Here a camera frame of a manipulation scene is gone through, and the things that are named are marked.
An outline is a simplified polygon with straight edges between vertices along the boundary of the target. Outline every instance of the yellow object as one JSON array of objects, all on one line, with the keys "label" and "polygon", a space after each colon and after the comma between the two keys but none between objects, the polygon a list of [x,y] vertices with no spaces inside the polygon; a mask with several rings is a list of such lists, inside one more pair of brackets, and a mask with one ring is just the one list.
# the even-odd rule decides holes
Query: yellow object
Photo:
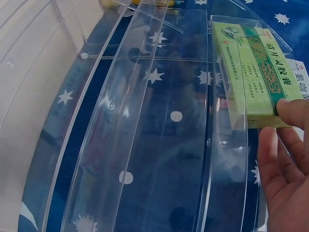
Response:
[{"label": "yellow object", "polygon": [[[101,5],[104,6],[104,7],[111,7],[111,6],[119,5],[117,2],[115,2],[113,0],[99,0],[99,1],[100,1]],[[134,4],[134,5],[139,5],[140,0],[132,0],[131,3]],[[158,1],[157,5],[164,7],[165,6],[164,0]],[[173,0],[169,1],[169,6],[173,6],[173,5],[175,5],[175,1],[173,1]]]},{"label": "yellow object", "polygon": [[[132,0],[131,3],[134,4],[134,5],[138,5],[140,3],[140,0]],[[164,2],[163,1],[162,2],[158,2],[157,5],[163,7],[164,6]],[[173,5],[175,5],[174,1],[169,1],[169,6],[173,6]]]}]

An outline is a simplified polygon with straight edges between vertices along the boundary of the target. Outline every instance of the blue surface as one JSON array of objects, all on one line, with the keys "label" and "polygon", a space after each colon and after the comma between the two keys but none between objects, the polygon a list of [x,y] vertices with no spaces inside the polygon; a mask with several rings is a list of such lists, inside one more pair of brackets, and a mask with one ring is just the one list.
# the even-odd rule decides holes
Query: blue surface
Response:
[{"label": "blue surface", "polygon": [[[253,0],[252,3],[243,6],[252,9],[269,24],[293,49],[295,59],[303,61],[308,67],[309,3],[304,0],[287,0],[287,2],[283,0]],[[160,143],[159,147],[151,147],[151,143],[143,142],[134,144],[128,166],[128,171],[134,173],[134,182],[123,189],[116,221],[116,231],[118,232],[191,232],[199,227],[197,213],[200,205],[202,205],[201,202],[204,201],[202,189],[207,185],[210,163],[210,150],[204,144],[207,138],[211,138],[212,133],[209,126],[205,129],[205,119],[201,112],[203,110],[208,112],[207,125],[211,125],[212,115],[210,112],[213,107],[211,95],[214,83],[211,82],[212,85],[209,86],[199,85],[197,78],[191,79],[188,76],[198,76],[200,70],[209,71],[211,76],[214,76],[214,73],[211,65],[203,63],[206,61],[205,53],[207,51],[194,47],[194,42],[189,40],[194,35],[202,34],[203,30],[205,30],[205,35],[207,34],[207,25],[198,23],[199,20],[203,19],[203,10],[206,10],[206,5],[194,4],[193,0],[188,0],[177,7],[191,11],[180,10],[182,19],[177,22],[171,21],[171,23],[174,26],[177,26],[177,24],[192,25],[186,28],[186,34],[190,34],[190,37],[186,38],[179,31],[172,30],[164,25],[162,31],[167,40],[164,41],[163,45],[166,45],[166,47],[163,46],[157,50],[156,55],[173,59],[186,58],[190,61],[155,60],[154,62],[152,71],[156,67],[165,75],[162,77],[163,81],[155,82],[153,85],[150,82],[148,84],[147,91],[151,91],[152,96],[148,109],[142,109],[139,130],[145,140],[152,140],[157,136],[158,138],[165,138],[166,142]],[[250,12],[242,10],[232,3],[227,4],[226,8],[230,9],[232,13],[234,12],[235,16],[239,14],[244,17],[250,15]],[[289,23],[278,22],[275,14],[286,15],[290,18]],[[121,23],[112,39],[112,44],[120,43],[120,38],[128,22],[129,18],[126,18]],[[203,37],[198,36],[195,38],[198,42],[203,39]],[[178,44],[180,43],[186,43],[186,46],[179,47]],[[113,56],[116,50],[117,46],[108,47],[104,55]],[[77,115],[56,182],[47,226],[48,232],[59,231],[75,162],[94,103],[110,64],[109,60],[101,61]],[[71,84],[68,79],[59,94],[62,94],[64,89],[68,89],[69,85]],[[224,98],[222,84],[220,84],[220,87],[216,97]],[[202,103],[207,91],[207,109],[203,109]],[[166,118],[166,115],[169,115],[176,108],[183,112],[183,121],[178,124],[172,122],[169,117]],[[47,130],[44,130],[41,135],[44,142],[56,147],[57,140],[55,137],[57,136],[54,133]],[[226,146],[228,148],[238,148],[234,141],[235,137],[236,135],[232,134],[227,138]],[[181,141],[182,146],[173,147],[172,144],[175,140]],[[256,228],[259,195],[258,184],[255,183],[256,178],[251,171],[255,170],[256,166],[256,150],[257,130],[250,130],[243,232],[249,232]],[[237,172],[237,167],[227,170],[225,174],[233,172]],[[36,185],[34,193],[32,191],[33,185]],[[42,200],[40,192],[46,190],[45,188],[48,187],[41,186],[38,188],[37,183],[27,182],[23,201],[35,218],[41,212],[36,212],[32,208],[32,202],[37,199]],[[243,199],[238,198],[240,187],[237,184],[229,186],[224,183],[217,188],[218,201],[211,203],[206,221],[206,229],[208,230],[205,231],[236,231],[238,225],[235,225],[233,218],[239,217],[238,212],[241,212],[243,208]],[[234,205],[238,208],[226,207],[224,212],[217,210],[226,205]],[[31,232],[35,229],[29,221],[20,217],[18,231]]]}]

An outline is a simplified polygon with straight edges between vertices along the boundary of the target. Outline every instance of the blue tablecloth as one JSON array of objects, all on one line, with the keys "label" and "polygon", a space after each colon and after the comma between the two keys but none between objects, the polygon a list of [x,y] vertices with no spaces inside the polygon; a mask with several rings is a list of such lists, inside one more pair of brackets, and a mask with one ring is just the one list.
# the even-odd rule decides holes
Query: blue tablecloth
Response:
[{"label": "blue tablecloth", "polygon": [[[213,4],[213,1],[209,0],[209,6]],[[238,5],[227,0],[226,2],[226,7],[231,11],[237,12],[236,14],[240,17],[250,14],[246,7],[254,11],[287,42],[292,48],[296,60],[303,61],[305,65],[309,65],[309,57],[307,56],[307,51],[309,51],[309,3],[306,3],[305,0],[244,0],[242,1],[244,4]],[[201,17],[204,15],[203,12],[208,7],[203,3],[203,1],[188,0],[177,5],[176,7],[179,9],[189,9],[190,11],[184,11],[183,14],[180,13],[182,14],[182,20],[172,22],[172,24],[192,25],[185,28],[186,32],[191,35],[200,35],[202,34],[201,30],[207,33],[207,25],[203,25],[200,22]],[[210,14],[212,12],[208,7],[208,17]],[[121,40],[129,20],[130,18],[124,18],[121,21],[120,27],[112,38],[113,44],[117,44],[117,41]],[[186,46],[178,47],[177,45],[181,41],[185,41],[186,38],[169,26],[164,25],[162,32],[162,44],[157,49],[156,56],[174,56],[175,54],[171,53],[169,49],[165,49],[165,46],[170,47],[171,44],[174,44],[173,51],[177,51],[180,57],[191,60],[188,62],[154,61],[151,72],[164,73],[164,75],[159,76],[162,81],[157,79],[153,83],[151,81],[148,83],[147,89],[152,91],[152,97],[148,106],[149,110],[142,111],[141,114],[141,121],[143,123],[141,133],[149,140],[151,136],[155,136],[158,133],[162,134],[167,139],[166,144],[164,144],[166,147],[160,148],[161,153],[152,153],[153,147],[146,143],[139,143],[133,147],[134,155],[130,158],[128,171],[134,174],[134,182],[123,189],[115,225],[118,232],[190,232],[194,231],[197,226],[196,215],[201,202],[201,182],[205,178],[203,172],[208,167],[207,162],[209,160],[207,157],[210,156],[210,151],[205,150],[205,153],[203,153],[200,148],[203,150],[204,146],[201,144],[204,144],[207,138],[211,138],[211,134],[206,133],[206,136],[203,135],[205,128],[199,127],[199,125],[203,125],[205,120],[200,113],[200,110],[203,109],[201,104],[205,98],[208,99],[207,112],[209,113],[212,107],[213,99],[211,95],[214,85],[219,88],[217,93],[221,97],[225,93],[220,79],[217,78],[217,83],[214,83],[211,78],[206,81],[203,79],[203,73],[209,72],[209,77],[218,75],[213,73],[211,63],[206,63],[206,53],[203,49],[194,47],[194,42],[191,43],[190,41],[188,41]],[[104,55],[113,56],[116,49],[117,47],[108,47]],[[111,60],[102,60],[99,64],[76,118],[56,182],[47,225],[48,232],[58,232],[60,230],[75,163],[94,104],[104,81],[103,77],[105,77],[110,64]],[[190,75],[200,76],[200,78],[191,80],[190,78],[188,79]],[[62,92],[59,94],[62,94],[63,90],[69,89],[68,85],[71,85],[70,79],[72,78],[74,77],[68,76],[64,86],[61,88]],[[174,97],[168,96],[171,90],[175,93]],[[181,102],[176,97],[177,93],[180,97],[188,98],[189,96],[185,95],[188,91],[195,96],[192,100],[186,99],[183,101],[188,106],[177,105],[176,101]],[[183,110],[188,107],[186,111],[190,112],[190,117],[187,117],[184,111],[182,111],[183,117],[186,120],[183,123],[175,124],[171,120],[172,118],[162,121],[165,115],[170,115],[173,111],[172,108],[175,107]],[[182,133],[187,133],[187,135],[192,133],[196,137],[188,140],[186,136],[183,138],[179,136]],[[226,139],[226,146],[228,148],[237,147],[237,141],[234,140],[235,137],[237,135],[231,134]],[[43,131],[40,139],[47,143],[56,143],[48,131]],[[169,147],[169,139],[182,139],[180,142],[182,146]],[[246,170],[248,173],[247,198],[242,226],[243,232],[249,232],[257,226],[259,175],[256,163],[256,150],[257,130],[250,130],[249,159]],[[242,214],[243,198],[239,197],[239,193],[243,194],[243,189],[241,184],[237,184],[238,181],[235,180],[235,178],[237,179],[237,173],[242,172],[240,170],[241,167],[235,163],[236,161],[236,158],[232,158],[231,162],[222,163],[222,165],[226,165],[226,173],[222,174],[229,175],[233,185],[225,183],[224,185],[217,186],[217,200],[212,201],[209,205],[208,218],[205,225],[206,231],[239,231],[239,222],[233,220],[234,218],[239,218],[240,214]],[[42,212],[36,212],[36,209],[32,207],[32,202],[40,200],[40,191],[42,189],[49,188],[48,186],[38,188],[37,185],[39,183],[28,183],[23,198],[23,202],[32,212],[35,219]],[[36,230],[29,220],[21,216],[18,231],[31,232]]]}]

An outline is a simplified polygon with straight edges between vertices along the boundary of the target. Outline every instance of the hand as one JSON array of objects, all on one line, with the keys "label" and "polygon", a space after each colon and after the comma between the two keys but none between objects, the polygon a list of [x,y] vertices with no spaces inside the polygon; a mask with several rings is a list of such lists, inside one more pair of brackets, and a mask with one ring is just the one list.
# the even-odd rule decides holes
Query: hand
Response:
[{"label": "hand", "polygon": [[277,110],[285,123],[305,131],[305,140],[293,128],[264,128],[260,133],[258,164],[268,231],[309,232],[309,101],[280,100]]}]

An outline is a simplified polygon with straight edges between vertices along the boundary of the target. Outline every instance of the transparent acrylic tray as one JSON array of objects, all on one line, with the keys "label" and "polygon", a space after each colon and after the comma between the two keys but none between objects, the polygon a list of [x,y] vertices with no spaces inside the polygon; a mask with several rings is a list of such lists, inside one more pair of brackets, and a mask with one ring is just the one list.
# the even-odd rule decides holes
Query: transparent acrylic tray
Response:
[{"label": "transparent acrylic tray", "polygon": [[268,28],[239,0],[4,1],[0,231],[61,223],[48,217],[54,187],[99,63],[109,71],[60,196],[61,231],[266,231],[258,131],[244,102],[232,129],[213,46],[221,20]]}]

